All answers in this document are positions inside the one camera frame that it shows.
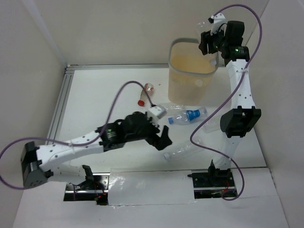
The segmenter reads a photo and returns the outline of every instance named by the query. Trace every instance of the clear plastic bottle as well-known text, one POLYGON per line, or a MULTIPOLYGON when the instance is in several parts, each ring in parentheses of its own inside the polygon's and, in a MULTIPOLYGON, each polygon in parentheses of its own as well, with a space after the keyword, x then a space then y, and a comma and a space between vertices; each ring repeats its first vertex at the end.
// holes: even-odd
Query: clear plastic bottle
POLYGON ((162 103, 160 105, 166 109, 166 111, 167 111, 166 115, 175 115, 178 112, 186 110, 184 105, 175 104, 175 103, 172 103, 172 102, 162 103))
POLYGON ((221 115, 217 115, 212 117, 209 121, 207 121, 207 123, 205 123, 202 126, 202 129, 205 133, 210 133, 213 131, 217 131, 220 129, 220 119, 221 119, 221 115))
POLYGON ((154 86, 151 83, 146 83, 144 85, 144 89, 142 89, 141 96, 137 102, 137 104, 141 107, 145 106, 145 102, 148 100, 147 94, 145 93, 147 91, 147 94, 151 97, 154 91, 154 86))
MULTIPOLYGON (((202 145, 202 139, 198 136, 194 137, 193 141, 198 145, 202 145)), ((192 144, 190 140, 187 140, 184 143, 177 145, 170 152, 165 153, 163 156, 168 162, 171 162, 184 159, 202 150, 202 148, 192 144)))
POLYGON ((196 122, 197 120, 205 119, 206 117, 207 109, 206 107, 201 107, 198 110, 181 111, 174 117, 168 118, 168 120, 169 124, 188 125, 196 122))

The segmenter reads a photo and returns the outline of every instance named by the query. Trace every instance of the beige plastic bin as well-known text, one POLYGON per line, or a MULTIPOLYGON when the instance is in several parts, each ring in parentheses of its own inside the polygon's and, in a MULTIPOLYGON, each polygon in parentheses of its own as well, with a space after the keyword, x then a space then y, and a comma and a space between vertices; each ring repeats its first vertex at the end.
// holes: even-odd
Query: beige plastic bin
POLYGON ((197 39, 173 41, 169 52, 169 100, 176 104, 197 105, 218 69, 218 60, 218 53, 202 55, 197 39))

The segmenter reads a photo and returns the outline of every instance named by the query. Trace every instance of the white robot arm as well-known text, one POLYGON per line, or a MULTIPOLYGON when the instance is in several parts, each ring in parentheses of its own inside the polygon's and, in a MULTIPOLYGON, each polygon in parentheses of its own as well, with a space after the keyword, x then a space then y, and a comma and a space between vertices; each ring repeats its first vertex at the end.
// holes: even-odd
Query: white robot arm
MULTIPOLYGON (((256 109, 252 99, 249 69, 249 50, 242 46, 245 26, 240 21, 228 21, 222 13, 209 18, 213 24, 210 31, 201 34, 199 45, 203 55, 221 52, 228 70, 231 92, 238 86, 242 75, 243 81, 231 99, 231 110, 221 117, 220 127, 223 132, 220 151, 230 158, 242 137, 249 132, 261 116, 261 110, 256 109)), ((216 168, 226 170, 231 167, 231 161, 219 155, 214 160, 216 168)))
POLYGON ((127 142, 145 140, 157 150, 163 150, 172 144, 167 126, 164 126, 161 137, 157 135, 160 132, 157 122, 165 115, 166 110, 163 107, 154 106, 146 113, 135 112, 124 120, 116 120, 89 134, 69 140, 66 145, 36 146, 34 142, 25 144, 21 157, 24 187, 33 188, 48 181, 63 181, 80 187, 86 185, 94 179, 90 167, 72 167, 65 162, 122 148, 127 142))

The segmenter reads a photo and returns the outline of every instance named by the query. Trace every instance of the purple cable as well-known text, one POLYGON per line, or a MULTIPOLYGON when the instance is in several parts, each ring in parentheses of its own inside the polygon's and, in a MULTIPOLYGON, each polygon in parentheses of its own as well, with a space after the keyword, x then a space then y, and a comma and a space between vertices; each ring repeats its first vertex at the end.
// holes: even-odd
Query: purple cable
MULTIPOLYGON (((259 28, 260 28, 260 36, 259 36, 259 40, 258 40, 256 49, 255 49, 254 53, 252 54, 252 57, 249 59, 249 61, 247 62, 246 66, 245 66, 245 69, 247 69, 248 66, 249 66, 249 64, 250 64, 250 62, 252 61, 252 59, 253 59, 254 56, 256 55, 256 53, 257 53, 257 51, 258 51, 258 49, 259 49, 259 47, 260 47, 260 45, 261 45, 261 40, 262 40, 262 23, 261 23, 260 18, 259 18, 258 15, 257 15, 257 13, 255 13, 255 12, 253 11, 253 9, 251 9, 250 7, 248 7, 248 6, 246 6, 246 5, 243 5, 243 4, 233 4, 233 5, 226 6, 226 7, 222 8, 221 10, 219 10, 218 12, 216 12, 216 13, 214 14, 214 16, 217 15, 217 14, 219 14, 219 13, 222 12, 223 10, 228 9, 228 8, 231 8, 231 7, 243 7, 243 8, 246 8, 247 10, 249 10, 250 12, 252 12, 252 13, 254 14, 254 16, 256 17, 257 22, 258 22, 258 25, 259 25, 259 28)), ((196 133, 196 132, 197 132, 197 131, 198 131, 198 130, 207 122, 207 121, 209 121, 209 120, 210 120, 210 119, 211 119, 211 118, 212 118, 220 109, 222 109, 222 108, 228 103, 228 101, 234 96, 234 94, 237 92, 237 90, 238 90, 239 87, 241 86, 244 77, 245 77, 245 72, 243 72, 239 84, 237 85, 237 87, 235 88, 235 90, 231 93, 231 95, 230 95, 230 96, 223 102, 223 104, 221 104, 221 105, 220 105, 220 106, 219 106, 219 107, 218 107, 210 116, 208 116, 208 118, 207 118, 206 120, 204 120, 204 121, 203 121, 195 130, 194 130, 194 132, 193 132, 193 133, 191 134, 191 136, 190 136, 190 141, 191 141, 194 145, 196 145, 196 146, 198 146, 198 147, 200 147, 200 148, 206 149, 206 150, 210 150, 210 151, 219 153, 220 155, 222 155, 222 156, 224 156, 224 157, 230 159, 230 160, 234 163, 234 165, 236 166, 236 168, 238 169, 238 171, 239 171, 239 173, 240 173, 240 175, 241 175, 241 178, 242 178, 242 188, 241 188, 241 191, 239 192, 239 194, 238 194, 236 197, 234 197, 234 198, 232 198, 232 199, 226 199, 226 198, 224 198, 224 195, 225 195, 227 192, 234 191, 234 190, 225 191, 224 193, 221 194, 221 197, 222 197, 222 199, 224 199, 224 200, 226 200, 226 201, 233 201, 233 200, 236 200, 237 198, 239 198, 239 197, 242 195, 242 193, 243 193, 243 191, 244 191, 244 188, 245 188, 245 179, 244 179, 244 175, 243 175, 243 173, 242 173, 242 170, 241 170, 240 167, 237 165, 237 163, 236 163, 232 158, 230 158, 228 155, 226 155, 226 154, 224 154, 224 153, 222 153, 222 152, 220 152, 220 151, 217 151, 217 150, 215 150, 215 149, 212 149, 212 148, 210 148, 210 147, 206 147, 206 146, 202 146, 202 145, 196 144, 196 143, 192 140, 192 138, 193 138, 194 134, 195 134, 195 133, 196 133)))
MULTIPOLYGON (((139 82, 137 81, 128 81, 126 83, 124 83, 120 89, 118 90, 116 96, 115 96, 115 99, 113 100, 112 102, 112 105, 111 105, 111 108, 110 108, 110 112, 108 114, 108 117, 105 121, 105 124, 103 126, 103 128, 101 129, 100 131, 100 134, 94 138, 93 140, 87 142, 87 143, 80 143, 80 144, 72 144, 70 145, 69 143, 67 142, 63 142, 63 141, 59 141, 59 140, 55 140, 55 139, 49 139, 49 138, 45 138, 45 137, 26 137, 26 138, 21 138, 21 139, 17 139, 15 141, 12 141, 10 144, 8 144, 6 147, 4 147, 4 149, 0 152, 0 159, 2 158, 2 156, 4 155, 5 151, 11 147, 12 145, 16 144, 16 143, 19 143, 21 141, 32 141, 32 140, 40 140, 40 141, 51 141, 51 142, 54 142, 54 143, 57 143, 57 144, 61 144, 61 145, 65 145, 65 146, 87 146, 93 142, 95 142, 96 140, 98 140, 100 138, 100 136, 104 133, 105 131, 105 128, 106 128, 106 125, 109 123, 109 120, 111 118, 111 115, 112 115, 112 112, 113 112, 113 109, 114 109, 114 106, 117 102, 117 99, 119 97, 119 95, 121 94, 121 92, 123 91, 123 89, 128 85, 128 84, 137 84, 139 85, 142 89, 144 89, 144 86, 142 84, 140 84, 139 82)), ((150 96, 148 95, 147 91, 145 91, 147 97, 148 97, 148 100, 150 102, 151 105, 153 105, 152 103, 152 100, 150 98, 150 96)), ((11 189, 15 189, 15 190, 25 190, 25 189, 31 189, 31 188, 25 188, 25 187, 17 187, 17 186, 14 186, 14 185, 11 185, 9 183, 6 182, 6 180, 3 179, 3 177, 0 175, 0 181, 6 185, 7 187, 11 188, 11 189)))

